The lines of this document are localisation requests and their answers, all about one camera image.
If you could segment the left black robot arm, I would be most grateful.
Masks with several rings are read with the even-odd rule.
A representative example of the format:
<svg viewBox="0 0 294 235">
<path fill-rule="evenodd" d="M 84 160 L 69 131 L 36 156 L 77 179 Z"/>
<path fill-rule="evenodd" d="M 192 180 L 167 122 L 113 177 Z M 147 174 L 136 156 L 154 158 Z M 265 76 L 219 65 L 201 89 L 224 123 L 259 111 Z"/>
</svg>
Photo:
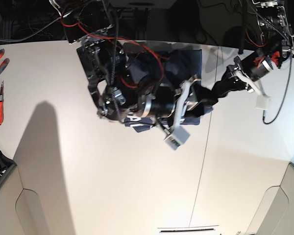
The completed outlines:
<svg viewBox="0 0 294 235">
<path fill-rule="evenodd" d="M 294 55 L 294 34 L 282 0 L 243 0 L 241 6 L 242 27 L 238 54 L 243 54 L 246 41 L 255 47 L 255 51 L 244 59 L 235 57 L 234 63 L 227 66 L 221 80 L 212 88 L 217 98 L 226 97 L 234 91 L 255 91 L 255 85 L 262 77 L 274 67 L 281 68 L 283 62 Z M 259 41 L 250 36 L 248 12 L 256 16 Z"/>
</svg>

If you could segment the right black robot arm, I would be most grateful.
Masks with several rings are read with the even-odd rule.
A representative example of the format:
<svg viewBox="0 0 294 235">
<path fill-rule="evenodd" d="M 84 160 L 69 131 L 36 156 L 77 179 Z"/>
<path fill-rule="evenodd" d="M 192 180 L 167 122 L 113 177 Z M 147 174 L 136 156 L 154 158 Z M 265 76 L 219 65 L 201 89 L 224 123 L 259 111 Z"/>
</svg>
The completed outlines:
<svg viewBox="0 0 294 235">
<path fill-rule="evenodd" d="M 201 84 L 200 49 L 154 51 L 119 34 L 121 12 L 106 0 L 52 0 L 88 79 L 98 116 L 144 132 L 198 125 L 218 102 Z"/>
</svg>

